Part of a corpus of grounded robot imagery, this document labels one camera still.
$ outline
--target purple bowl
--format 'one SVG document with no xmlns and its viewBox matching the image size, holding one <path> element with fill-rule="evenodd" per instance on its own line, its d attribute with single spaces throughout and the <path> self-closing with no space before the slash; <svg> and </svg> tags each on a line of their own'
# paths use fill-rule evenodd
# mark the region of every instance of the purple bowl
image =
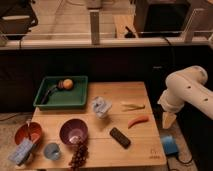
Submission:
<svg viewBox="0 0 213 171">
<path fill-rule="evenodd" d="M 79 141 L 86 141 L 88 128 L 83 120 L 71 119 L 62 125 L 59 135 L 64 144 L 76 145 Z"/>
</svg>

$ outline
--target bowl rim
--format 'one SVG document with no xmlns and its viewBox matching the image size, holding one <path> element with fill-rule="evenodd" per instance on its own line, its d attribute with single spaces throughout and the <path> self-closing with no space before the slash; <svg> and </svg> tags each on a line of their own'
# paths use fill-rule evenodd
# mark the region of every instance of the bowl rim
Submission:
<svg viewBox="0 0 213 171">
<path fill-rule="evenodd" d="M 37 128 L 39 128 L 39 130 L 40 130 L 40 134 L 39 134 L 40 136 L 39 136 L 39 138 L 36 139 L 35 141 L 33 141 L 33 144 L 37 144 L 37 143 L 39 142 L 39 140 L 41 139 L 42 134 L 43 134 L 42 127 L 41 127 L 41 125 L 40 125 L 39 123 L 37 123 L 37 122 L 30 122 L 30 124 L 36 125 Z M 27 126 L 27 123 L 25 123 L 25 124 L 23 124 L 22 126 L 20 126 L 20 127 L 18 128 L 18 130 L 16 131 L 15 136 L 14 136 L 14 141 L 15 141 L 15 144 L 16 144 L 16 145 L 19 145 L 19 144 L 22 142 L 22 140 L 23 140 L 24 138 L 26 138 L 26 137 L 23 137 L 22 140 L 21 140 L 20 142 L 17 140 L 18 133 L 21 132 L 21 131 L 24 129 L 24 127 L 26 127 L 26 126 Z"/>
<path fill-rule="evenodd" d="M 83 125 L 84 125 L 84 127 L 86 128 L 86 131 L 84 131 L 84 134 L 85 134 L 85 138 L 83 139 L 83 143 L 87 140 L 87 138 L 88 138 L 88 126 L 87 126 L 87 124 L 86 124 L 86 122 L 84 121 L 84 120 L 82 120 L 82 119 L 79 119 L 79 118 L 72 118 L 72 119 L 69 119 L 69 120 L 67 120 L 66 122 L 64 122 L 63 123 L 63 125 L 61 126 L 61 128 L 60 128 L 60 131 L 59 131 L 59 137 L 60 137 L 60 139 L 61 139 L 61 141 L 65 144 L 65 145 L 68 145 L 68 146 L 73 146 L 73 145 L 76 145 L 75 143 L 71 143 L 71 142 L 64 142 L 64 139 L 62 138 L 62 129 L 64 128 L 64 126 L 66 125 L 66 124 L 68 124 L 68 123 L 70 123 L 70 122 L 73 122 L 73 121 L 80 121 Z"/>
</svg>

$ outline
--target red chili pepper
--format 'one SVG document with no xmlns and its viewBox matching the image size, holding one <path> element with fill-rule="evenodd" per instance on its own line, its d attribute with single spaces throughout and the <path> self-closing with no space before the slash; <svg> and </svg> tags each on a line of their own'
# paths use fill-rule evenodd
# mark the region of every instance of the red chili pepper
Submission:
<svg viewBox="0 0 213 171">
<path fill-rule="evenodd" d="M 143 115 L 143 116 L 139 116 L 133 120 L 131 120 L 129 123 L 128 123 L 128 129 L 131 128 L 133 125 L 137 124 L 137 123 L 141 123 L 141 122 L 147 122 L 149 120 L 149 117 L 146 116 L 146 115 Z"/>
</svg>

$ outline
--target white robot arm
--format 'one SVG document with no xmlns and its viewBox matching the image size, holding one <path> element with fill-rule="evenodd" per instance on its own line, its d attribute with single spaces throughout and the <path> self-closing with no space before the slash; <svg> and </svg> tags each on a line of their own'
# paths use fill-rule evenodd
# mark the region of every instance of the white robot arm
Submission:
<svg viewBox="0 0 213 171">
<path fill-rule="evenodd" d="M 200 66 L 173 72 L 166 78 L 167 89 L 158 104 L 166 112 L 177 113 L 186 101 L 213 119 L 213 92 L 203 86 L 207 80 L 207 72 Z"/>
</svg>

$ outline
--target cable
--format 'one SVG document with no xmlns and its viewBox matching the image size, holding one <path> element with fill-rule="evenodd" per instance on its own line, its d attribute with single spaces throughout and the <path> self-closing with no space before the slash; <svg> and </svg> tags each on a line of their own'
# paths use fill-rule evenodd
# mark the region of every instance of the cable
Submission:
<svg viewBox="0 0 213 171">
<path fill-rule="evenodd" d="M 176 56 L 175 56 L 175 51 L 174 51 L 174 47 L 171 44 L 171 42 L 164 36 L 162 36 L 162 38 L 168 43 L 169 47 L 171 48 L 171 53 L 172 53 L 172 69 L 173 71 L 175 70 L 175 65 L 176 65 Z"/>
<path fill-rule="evenodd" d="M 15 114 L 15 115 L 13 115 L 13 116 L 9 116 L 9 117 L 7 117 L 7 118 L 0 119 L 0 122 L 3 122 L 3 121 L 6 121 L 6 120 L 9 120 L 9 119 L 14 118 L 14 117 L 16 117 L 16 116 L 29 115 L 29 114 L 30 114 L 30 113 L 27 113 L 27 114 L 24 114 L 24 113 L 16 113 L 16 114 Z"/>
<path fill-rule="evenodd" d="M 180 160 L 180 156 L 179 156 L 179 155 L 176 155 L 175 158 L 177 159 L 177 161 L 179 161 L 181 164 L 183 164 L 183 165 L 185 165 L 185 166 L 191 164 L 191 162 L 192 162 L 192 160 L 193 160 L 192 157 L 191 157 L 191 159 L 188 160 L 188 161 Z"/>
</svg>

